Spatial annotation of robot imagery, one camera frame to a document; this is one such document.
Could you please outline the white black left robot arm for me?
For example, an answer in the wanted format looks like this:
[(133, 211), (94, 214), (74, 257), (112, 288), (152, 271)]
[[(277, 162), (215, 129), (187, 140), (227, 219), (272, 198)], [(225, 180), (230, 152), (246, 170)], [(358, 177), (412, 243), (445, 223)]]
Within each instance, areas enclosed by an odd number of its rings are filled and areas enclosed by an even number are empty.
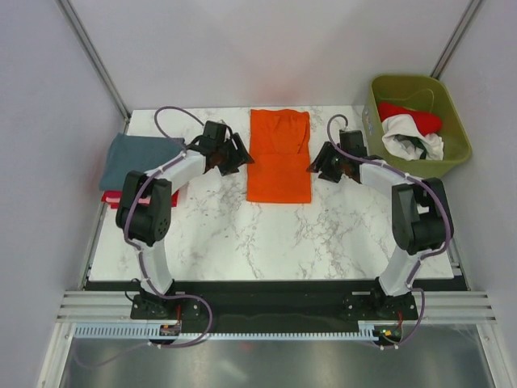
[(253, 158), (240, 135), (223, 121), (207, 121), (203, 132), (179, 153), (158, 167), (130, 171), (124, 180), (116, 225), (124, 241), (137, 253), (141, 287), (153, 294), (149, 308), (160, 318), (177, 309), (177, 298), (168, 293), (174, 279), (167, 264), (165, 237), (171, 225), (174, 192), (213, 168), (222, 176), (239, 172)]

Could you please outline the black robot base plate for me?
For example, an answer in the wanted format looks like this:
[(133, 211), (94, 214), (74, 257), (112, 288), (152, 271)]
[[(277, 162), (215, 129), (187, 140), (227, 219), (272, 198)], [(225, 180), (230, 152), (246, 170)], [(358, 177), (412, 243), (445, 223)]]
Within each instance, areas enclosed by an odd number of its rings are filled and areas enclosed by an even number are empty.
[(386, 297), (375, 280), (177, 281), (161, 299), (144, 290), (131, 318), (178, 319), (189, 332), (212, 329), (351, 329), (360, 321), (412, 321), (414, 297)]

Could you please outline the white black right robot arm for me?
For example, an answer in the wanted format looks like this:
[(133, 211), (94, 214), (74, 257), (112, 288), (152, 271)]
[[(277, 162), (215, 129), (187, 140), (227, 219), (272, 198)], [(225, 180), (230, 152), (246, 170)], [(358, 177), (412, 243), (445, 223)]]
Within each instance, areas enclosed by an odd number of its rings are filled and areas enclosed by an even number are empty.
[(396, 248), (377, 279), (381, 291), (369, 300), (375, 316), (388, 318), (399, 308), (397, 297), (411, 290), (423, 260), (447, 250), (454, 232), (447, 195), (439, 178), (416, 178), (368, 156), (360, 131), (342, 131), (339, 138), (338, 144), (323, 144), (308, 171), (334, 183), (346, 175), (391, 200)]

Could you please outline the orange t-shirt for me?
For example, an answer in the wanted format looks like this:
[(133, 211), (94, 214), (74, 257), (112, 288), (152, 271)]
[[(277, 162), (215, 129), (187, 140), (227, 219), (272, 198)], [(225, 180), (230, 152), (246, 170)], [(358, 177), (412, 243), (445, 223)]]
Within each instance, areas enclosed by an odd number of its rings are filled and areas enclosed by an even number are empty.
[(291, 109), (250, 111), (249, 202), (308, 204), (312, 200), (307, 172), (310, 116)]

